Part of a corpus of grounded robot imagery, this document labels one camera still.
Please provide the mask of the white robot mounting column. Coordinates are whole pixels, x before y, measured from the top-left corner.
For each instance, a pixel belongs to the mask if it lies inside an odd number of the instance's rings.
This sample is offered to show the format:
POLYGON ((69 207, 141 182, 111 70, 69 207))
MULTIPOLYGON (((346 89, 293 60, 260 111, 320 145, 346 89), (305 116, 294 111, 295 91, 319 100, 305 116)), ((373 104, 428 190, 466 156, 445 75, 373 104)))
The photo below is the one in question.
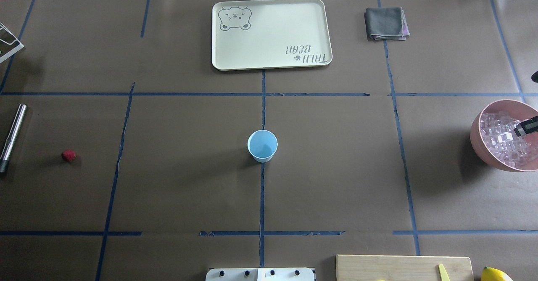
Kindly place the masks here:
POLYGON ((291 268, 220 268, 210 269, 206 281, 315 281, 314 269, 291 268))

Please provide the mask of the red strawberry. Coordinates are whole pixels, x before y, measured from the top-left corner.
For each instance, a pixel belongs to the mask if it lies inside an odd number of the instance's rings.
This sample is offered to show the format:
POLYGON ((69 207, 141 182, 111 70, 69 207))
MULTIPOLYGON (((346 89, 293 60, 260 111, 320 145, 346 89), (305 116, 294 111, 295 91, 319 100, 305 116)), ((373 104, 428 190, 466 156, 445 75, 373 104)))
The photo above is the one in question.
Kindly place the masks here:
POLYGON ((72 149, 66 149, 61 153, 61 158, 65 162, 73 162, 77 157, 77 154, 72 149))

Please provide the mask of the bamboo cutting board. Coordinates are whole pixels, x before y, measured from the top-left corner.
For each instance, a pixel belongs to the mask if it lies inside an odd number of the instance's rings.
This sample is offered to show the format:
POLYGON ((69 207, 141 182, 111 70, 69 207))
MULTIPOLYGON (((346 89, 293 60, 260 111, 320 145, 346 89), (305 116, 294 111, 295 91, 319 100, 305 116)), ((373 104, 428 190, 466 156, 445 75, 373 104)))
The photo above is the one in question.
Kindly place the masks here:
POLYGON ((335 262, 338 281, 440 281, 440 264, 451 281, 474 280, 468 257, 338 254, 335 262))

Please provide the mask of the cream bear serving tray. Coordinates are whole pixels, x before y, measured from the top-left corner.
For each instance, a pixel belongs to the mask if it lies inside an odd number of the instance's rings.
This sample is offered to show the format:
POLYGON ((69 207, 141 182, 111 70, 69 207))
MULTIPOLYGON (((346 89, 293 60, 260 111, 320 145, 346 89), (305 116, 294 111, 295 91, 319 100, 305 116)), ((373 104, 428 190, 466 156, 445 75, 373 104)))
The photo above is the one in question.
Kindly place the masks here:
POLYGON ((219 2, 212 10, 217 70, 328 66, 332 48, 321 0, 219 2))

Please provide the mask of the yellow lemon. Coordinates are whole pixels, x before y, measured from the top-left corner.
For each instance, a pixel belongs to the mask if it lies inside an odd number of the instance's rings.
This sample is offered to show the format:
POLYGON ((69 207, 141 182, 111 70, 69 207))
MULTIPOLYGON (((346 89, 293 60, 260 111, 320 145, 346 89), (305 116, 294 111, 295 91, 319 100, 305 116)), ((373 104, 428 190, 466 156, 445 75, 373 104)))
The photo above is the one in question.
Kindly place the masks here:
POLYGON ((485 266, 480 277, 481 281, 513 281, 513 279, 504 271, 485 266))

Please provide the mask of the grey folded cloth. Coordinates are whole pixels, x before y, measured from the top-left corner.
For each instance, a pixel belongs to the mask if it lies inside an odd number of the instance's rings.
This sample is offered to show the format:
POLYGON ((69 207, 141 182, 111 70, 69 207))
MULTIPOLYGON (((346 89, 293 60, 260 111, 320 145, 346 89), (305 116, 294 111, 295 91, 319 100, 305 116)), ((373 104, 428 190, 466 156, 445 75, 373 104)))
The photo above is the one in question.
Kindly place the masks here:
POLYGON ((372 40, 405 41, 411 35, 402 7, 367 8, 364 17, 372 40))

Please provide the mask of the light blue plastic cup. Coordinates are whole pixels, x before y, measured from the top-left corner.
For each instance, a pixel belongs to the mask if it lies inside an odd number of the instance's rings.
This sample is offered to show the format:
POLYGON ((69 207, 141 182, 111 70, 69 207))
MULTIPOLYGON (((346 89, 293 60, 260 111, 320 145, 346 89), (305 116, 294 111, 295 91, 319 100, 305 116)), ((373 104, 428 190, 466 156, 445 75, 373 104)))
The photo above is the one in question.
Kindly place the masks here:
POLYGON ((247 149, 250 155, 259 163, 266 163, 277 152, 277 137, 270 131, 254 131, 247 141, 247 149))

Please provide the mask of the steel muddler black tip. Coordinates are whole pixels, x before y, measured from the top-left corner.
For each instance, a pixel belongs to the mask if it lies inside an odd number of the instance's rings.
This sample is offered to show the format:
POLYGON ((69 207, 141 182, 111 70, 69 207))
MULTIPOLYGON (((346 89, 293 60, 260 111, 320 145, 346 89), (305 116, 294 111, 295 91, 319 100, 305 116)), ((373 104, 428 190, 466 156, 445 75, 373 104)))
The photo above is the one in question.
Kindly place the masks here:
POLYGON ((10 157, 12 149, 15 146, 19 131, 27 111, 26 104, 19 104, 15 117, 13 119, 10 131, 5 140, 5 144, 0 157, 0 173, 5 174, 8 171, 8 166, 10 164, 10 157))

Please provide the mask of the pink bowl of ice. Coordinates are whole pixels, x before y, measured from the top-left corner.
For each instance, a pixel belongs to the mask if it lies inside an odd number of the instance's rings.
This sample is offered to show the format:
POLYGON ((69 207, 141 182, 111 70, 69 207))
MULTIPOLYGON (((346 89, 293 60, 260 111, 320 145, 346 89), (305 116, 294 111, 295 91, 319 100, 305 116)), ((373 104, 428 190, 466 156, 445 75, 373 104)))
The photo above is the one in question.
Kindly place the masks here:
POLYGON ((517 133, 522 122, 537 124, 537 110, 523 102, 503 99, 486 106, 473 121, 469 138, 486 164, 510 172, 538 169, 537 132, 517 133))

